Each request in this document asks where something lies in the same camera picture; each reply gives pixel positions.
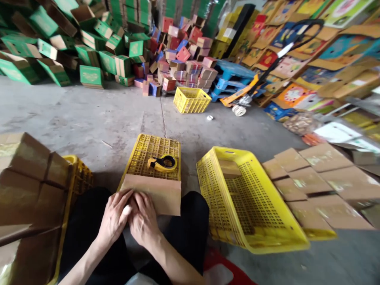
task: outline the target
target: yellow plastic crate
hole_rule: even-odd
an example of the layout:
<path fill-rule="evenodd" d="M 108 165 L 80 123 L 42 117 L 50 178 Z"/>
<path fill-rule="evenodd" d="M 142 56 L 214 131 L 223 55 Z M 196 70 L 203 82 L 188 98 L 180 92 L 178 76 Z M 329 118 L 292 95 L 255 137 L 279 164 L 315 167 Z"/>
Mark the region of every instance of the yellow plastic crate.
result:
<path fill-rule="evenodd" d="M 234 161 L 241 177 L 225 179 L 219 160 Z M 213 239 L 254 254 L 305 250 L 310 243 L 255 156 L 214 146 L 198 163 Z"/>
<path fill-rule="evenodd" d="M 199 88 L 177 87 L 173 102 L 181 114 L 203 113 L 211 97 Z"/>
<path fill-rule="evenodd" d="M 85 191 L 93 187 L 93 174 L 91 170 L 83 163 L 83 161 L 81 161 L 77 156 L 74 155 L 63 156 L 63 158 L 71 164 L 70 187 L 67 194 L 65 213 L 63 215 L 62 231 L 59 240 L 55 273 L 53 279 L 47 285 L 55 285 L 58 280 L 59 267 L 61 266 L 63 243 L 65 241 L 68 217 L 70 215 L 72 203 L 75 201 L 77 195 L 83 194 Z"/>
<path fill-rule="evenodd" d="M 177 160 L 178 167 L 170 173 L 162 173 L 148 168 L 148 159 L 151 157 L 161 157 L 164 154 L 170 154 Z M 155 137 L 152 135 L 139 134 L 127 166 L 125 167 L 123 177 L 120 180 L 118 191 L 120 190 L 126 174 L 142 175 L 148 177 L 157 177 L 168 180 L 181 180 L 181 144 L 179 141 Z"/>

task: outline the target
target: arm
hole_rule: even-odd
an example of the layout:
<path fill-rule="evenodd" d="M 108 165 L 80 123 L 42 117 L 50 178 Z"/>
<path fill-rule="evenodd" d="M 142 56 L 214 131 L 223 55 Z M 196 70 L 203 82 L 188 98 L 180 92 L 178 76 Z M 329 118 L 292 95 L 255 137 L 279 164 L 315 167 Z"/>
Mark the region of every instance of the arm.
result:
<path fill-rule="evenodd" d="M 132 207 L 126 206 L 132 193 L 124 190 L 108 199 L 98 236 L 59 285 L 84 285 L 87 282 L 96 266 L 123 232 L 132 212 Z"/>
<path fill-rule="evenodd" d="M 160 232 L 151 198 L 135 193 L 131 201 L 134 213 L 129 217 L 131 235 L 161 265 L 173 284 L 204 284 L 203 276 L 167 241 Z"/>

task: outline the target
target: plastic bag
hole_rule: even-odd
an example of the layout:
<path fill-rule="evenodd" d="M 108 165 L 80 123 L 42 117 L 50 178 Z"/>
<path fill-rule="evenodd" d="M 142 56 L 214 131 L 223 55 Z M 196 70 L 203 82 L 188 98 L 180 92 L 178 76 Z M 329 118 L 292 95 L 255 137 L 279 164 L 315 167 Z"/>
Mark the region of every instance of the plastic bag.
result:
<path fill-rule="evenodd" d="M 299 136 L 304 136 L 308 133 L 312 133 L 315 129 L 322 125 L 321 122 L 313 118 L 311 113 L 298 113 L 288 119 L 283 126 Z"/>

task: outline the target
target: cardboard flap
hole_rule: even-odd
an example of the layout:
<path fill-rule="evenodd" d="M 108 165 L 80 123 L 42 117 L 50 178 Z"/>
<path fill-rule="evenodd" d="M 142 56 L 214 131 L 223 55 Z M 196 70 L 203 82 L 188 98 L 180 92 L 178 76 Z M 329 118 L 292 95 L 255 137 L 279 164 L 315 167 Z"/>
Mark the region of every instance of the cardboard flap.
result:
<path fill-rule="evenodd" d="M 380 38 L 380 29 L 376 25 L 355 25 L 343 30 L 339 34 L 359 34 L 372 38 Z"/>
<path fill-rule="evenodd" d="M 181 215 L 181 182 L 126 174 L 121 189 L 149 193 L 158 215 Z"/>

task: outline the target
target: knee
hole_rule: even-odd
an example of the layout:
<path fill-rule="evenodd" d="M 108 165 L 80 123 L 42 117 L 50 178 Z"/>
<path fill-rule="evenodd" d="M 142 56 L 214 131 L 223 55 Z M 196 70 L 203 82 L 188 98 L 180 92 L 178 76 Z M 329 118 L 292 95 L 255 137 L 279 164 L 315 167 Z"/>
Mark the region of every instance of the knee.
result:
<path fill-rule="evenodd" d="M 190 204 L 197 212 L 199 211 L 205 214 L 207 213 L 207 216 L 209 215 L 209 206 L 207 205 L 205 198 L 200 193 L 190 191 L 182 198 L 182 201 Z"/>

